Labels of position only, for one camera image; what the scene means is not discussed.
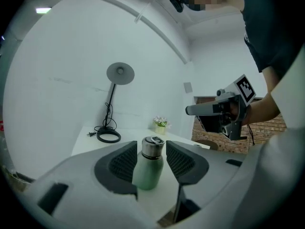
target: person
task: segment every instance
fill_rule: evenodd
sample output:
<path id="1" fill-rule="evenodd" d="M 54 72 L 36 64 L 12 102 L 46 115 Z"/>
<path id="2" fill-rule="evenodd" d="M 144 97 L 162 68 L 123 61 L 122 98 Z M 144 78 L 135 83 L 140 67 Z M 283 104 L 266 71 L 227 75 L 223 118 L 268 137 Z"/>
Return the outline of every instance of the person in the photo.
<path id="1" fill-rule="evenodd" d="M 293 23 L 287 23 L 287 18 L 283 17 L 281 9 L 289 3 L 283 4 L 283 1 L 281 4 L 278 0 L 182 1 L 195 11 L 233 6 L 242 13 L 246 30 L 244 41 L 267 85 L 266 96 L 249 105 L 242 125 L 264 122 L 278 116 L 280 111 L 271 91 L 288 71 L 304 43 L 297 29 L 292 27 Z M 231 105 L 231 114 L 238 114 L 237 105 Z"/>

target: green water bottle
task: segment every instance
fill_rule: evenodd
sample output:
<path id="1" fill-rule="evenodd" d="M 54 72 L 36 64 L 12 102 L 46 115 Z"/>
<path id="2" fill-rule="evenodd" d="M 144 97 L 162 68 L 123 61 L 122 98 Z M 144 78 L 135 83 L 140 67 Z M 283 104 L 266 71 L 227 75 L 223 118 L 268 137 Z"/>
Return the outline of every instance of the green water bottle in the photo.
<path id="1" fill-rule="evenodd" d="M 155 188 L 162 173 L 164 161 L 162 149 L 164 141 L 157 136 L 148 136 L 142 140 L 142 151 L 133 170 L 132 184 L 143 190 Z"/>

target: desk lamp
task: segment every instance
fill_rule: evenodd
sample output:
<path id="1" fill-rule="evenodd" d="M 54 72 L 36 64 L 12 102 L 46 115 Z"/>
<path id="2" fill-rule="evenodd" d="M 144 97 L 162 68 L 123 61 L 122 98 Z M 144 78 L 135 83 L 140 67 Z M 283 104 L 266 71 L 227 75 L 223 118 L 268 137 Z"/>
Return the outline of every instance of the desk lamp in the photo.
<path id="1" fill-rule="evenodd" d="M 113 115 L 113 106 L 111 104 L 114 89 L 116 85 L 127 85 L 130 82 L 133 81 L 134 79 L 134 71 L 131 66 L 122 63 L 122 62 L 117 62 L 113 63 L 110 65 L 107 69 L 107 77 L 108 79 L 112 82 L 113 88 L 110 96 L 110 100 L 108 103 L 106 103 L 107 110 L 106 110 L 106 117 L 103 120 L 102 126 L 99 128 L 97 131 L 96 137 L 98 140 L 104 143 L 117 143 L 121 140 L 121 135 L 115 131 L 114 128 L 110 127 L 109 124 L 113 120 L 112 115 Z M 101 135 L 103 134 L 111 134 L 114 136 L 117 136 L 118 138 L 116 140 L 105 140 L 101 138 Z"/>

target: hand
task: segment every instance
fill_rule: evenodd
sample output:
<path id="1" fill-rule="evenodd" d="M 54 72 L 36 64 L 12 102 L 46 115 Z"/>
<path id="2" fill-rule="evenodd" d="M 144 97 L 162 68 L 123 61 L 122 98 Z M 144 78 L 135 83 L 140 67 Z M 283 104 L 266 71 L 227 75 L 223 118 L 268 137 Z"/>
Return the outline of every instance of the hand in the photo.
<path id="1" fill-rule="evenodd" d="M 231 113 L 231 115 L 235 116 L 235 118 L 234 118 L 234 120 L 235 120 L 238 116 L 238 105 L 237 105 L 237 103 L 234 103 L 234 102 L 230 103 L 230 113 Z"/>
<path id="2" fill-rule="evenodd" d="M 247 115 L 246 118 L 242 121 L 242 126 L 247 125 L 250 120 L 250 112 L 251 112 L 251 105 L 248 106 Z M 230 103 L 230 113 L 231 113 L 231 119 L 236 120 L 238 116 L 238 105 L 237 103 Z"/>

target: person's arm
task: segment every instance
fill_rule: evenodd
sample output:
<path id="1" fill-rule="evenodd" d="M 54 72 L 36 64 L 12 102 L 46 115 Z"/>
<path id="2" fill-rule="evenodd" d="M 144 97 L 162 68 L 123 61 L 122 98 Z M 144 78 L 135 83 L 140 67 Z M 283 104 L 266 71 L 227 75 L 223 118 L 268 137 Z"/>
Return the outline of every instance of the person's arm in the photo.
<path id="1" fill-rule="evenodd" d="M 280 111 L 271 96 L 271 91 L 279 83 L 279 78 L 272 66 L 262 70 L 266 84 L 267 95 L 260 101 L 250 104 L 246 118 L 242 125 L 272 120 L 280 114 Z"/>

